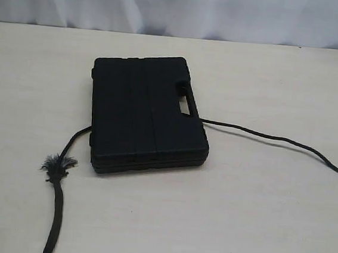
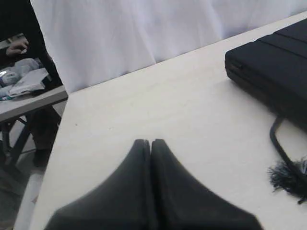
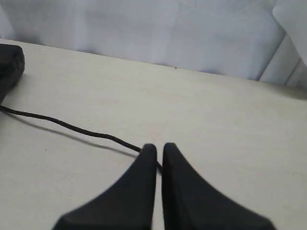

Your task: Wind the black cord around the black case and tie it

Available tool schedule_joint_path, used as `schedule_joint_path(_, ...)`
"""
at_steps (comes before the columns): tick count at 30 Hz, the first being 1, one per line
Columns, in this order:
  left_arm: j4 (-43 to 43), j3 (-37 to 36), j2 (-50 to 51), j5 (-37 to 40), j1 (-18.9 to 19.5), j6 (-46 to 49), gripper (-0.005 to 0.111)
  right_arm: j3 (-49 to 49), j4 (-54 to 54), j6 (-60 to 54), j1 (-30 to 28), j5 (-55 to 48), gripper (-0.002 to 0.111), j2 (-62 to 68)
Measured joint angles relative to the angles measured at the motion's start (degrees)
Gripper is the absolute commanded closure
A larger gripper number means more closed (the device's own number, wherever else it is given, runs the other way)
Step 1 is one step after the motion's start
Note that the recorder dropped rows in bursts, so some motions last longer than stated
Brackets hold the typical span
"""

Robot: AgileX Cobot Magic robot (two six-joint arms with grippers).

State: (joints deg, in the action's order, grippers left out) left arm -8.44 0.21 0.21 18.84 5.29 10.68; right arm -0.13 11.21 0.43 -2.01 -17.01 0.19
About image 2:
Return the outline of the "background person hand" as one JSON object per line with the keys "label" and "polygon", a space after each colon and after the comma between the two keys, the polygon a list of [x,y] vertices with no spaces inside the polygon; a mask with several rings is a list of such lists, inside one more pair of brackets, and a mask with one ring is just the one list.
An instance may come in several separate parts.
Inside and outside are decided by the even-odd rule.
{"label": "background person hand", "polygon": [[6,49],[8,57],[25,54],[28,50],[29,42],[27,39],[16,40]]}

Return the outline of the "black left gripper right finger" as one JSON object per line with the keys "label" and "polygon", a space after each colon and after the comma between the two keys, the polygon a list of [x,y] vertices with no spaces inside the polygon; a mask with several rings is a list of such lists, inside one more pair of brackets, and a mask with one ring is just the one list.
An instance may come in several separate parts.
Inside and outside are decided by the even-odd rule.
{"label": "black left gripper right finger", "polygon": [[152,142],[151,173],[162,230],[260,230],[257,218],[195,179],[163,139]]}

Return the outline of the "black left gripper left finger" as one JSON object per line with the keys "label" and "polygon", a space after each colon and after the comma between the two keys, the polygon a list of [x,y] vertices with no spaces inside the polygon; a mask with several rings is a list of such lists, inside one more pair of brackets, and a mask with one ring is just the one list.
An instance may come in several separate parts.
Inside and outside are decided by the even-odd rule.
{"label": "black left gripper left finger", "polygon": [[152,230],[150,146],[134,141],[118,168],[97,188],[58,209],[47,230]]}

